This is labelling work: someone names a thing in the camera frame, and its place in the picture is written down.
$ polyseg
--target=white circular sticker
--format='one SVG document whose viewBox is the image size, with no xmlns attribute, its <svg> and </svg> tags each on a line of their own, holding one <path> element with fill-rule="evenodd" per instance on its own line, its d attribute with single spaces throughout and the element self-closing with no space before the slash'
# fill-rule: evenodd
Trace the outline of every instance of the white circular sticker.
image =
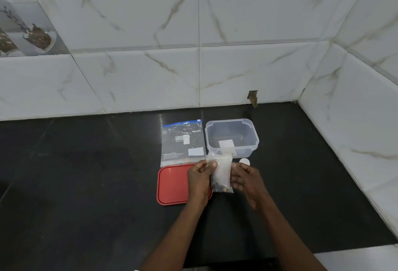
<svg viewBox="0 0 398 271">
<path fill-rule="evenodd" d="M 250 165 L 250 161 L 248 158 L 242 158 L 239 160 L 240 163 L 246 164 L 246 165 Z"/>
</svg>

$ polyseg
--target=red plastic lid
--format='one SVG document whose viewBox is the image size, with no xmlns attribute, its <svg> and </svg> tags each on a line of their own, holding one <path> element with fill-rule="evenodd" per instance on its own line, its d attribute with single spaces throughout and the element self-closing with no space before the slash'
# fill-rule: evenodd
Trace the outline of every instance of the red plastic lid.
<svg viewBox="0 0 398 271">
<path fill-rule="evenodd" d="M 182 204 L 188 201 L 187 171 L 194 164 L 165 166 L 158 173 L 157 201 L 160 205 Z M 209 187 L 209 198 L 213 192 Z"/>
</svg>

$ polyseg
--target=person's right hand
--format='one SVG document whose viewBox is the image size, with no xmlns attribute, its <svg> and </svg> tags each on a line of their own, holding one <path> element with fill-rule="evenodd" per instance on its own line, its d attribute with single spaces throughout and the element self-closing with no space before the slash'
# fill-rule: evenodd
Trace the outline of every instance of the person's right hand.
<svg viewBox="0 0 398 271">
<path fill-rule="evenodd" d="M 258 211 L 269 194 L 258 169 L 244 163 L 231 164 L 231 186 L 243 191 L 251 207 Z"/>
</svg>

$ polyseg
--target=person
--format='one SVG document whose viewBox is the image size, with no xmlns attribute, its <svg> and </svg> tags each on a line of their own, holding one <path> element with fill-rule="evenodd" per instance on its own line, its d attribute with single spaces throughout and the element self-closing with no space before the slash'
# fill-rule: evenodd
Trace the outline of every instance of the person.
<svg viewBox="0 0 398 271">
<path fill-rule="evenodd" d="M 210 175 L 216 167 L 215 161 L 202 160 L 188 170 L 188 202 L 162 242 L 144 260 L 141 271 L 182 270 L 196 225 L 207 205 Z M 284 271 L 326 270 L 279 211 L 257 169 L 232 163 L 231 186 L 244 192 L 250 206 L 264 219 Z"/>
</svg>

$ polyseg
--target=clear plastic pouch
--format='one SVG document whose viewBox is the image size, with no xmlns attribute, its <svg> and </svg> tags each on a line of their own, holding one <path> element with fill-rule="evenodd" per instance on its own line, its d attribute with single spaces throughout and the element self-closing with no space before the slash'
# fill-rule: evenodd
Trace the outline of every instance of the clear plastic pouch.
<svg viewBox="0 0 398 271">
<path fill-rule="evenodd" d="M 207 161 L 216 161 L 217 168 L 210 177 L 210 185 L 215 193 L 233 193 L 231 187 L 231 163 L 232 154 L 217 155 L 209 153 Z"/>
<path fill-rule="evenodd" d="M 196 163 L 205 157 L 201 119 L 162 126 L 160 167 Z"/>
</svg>

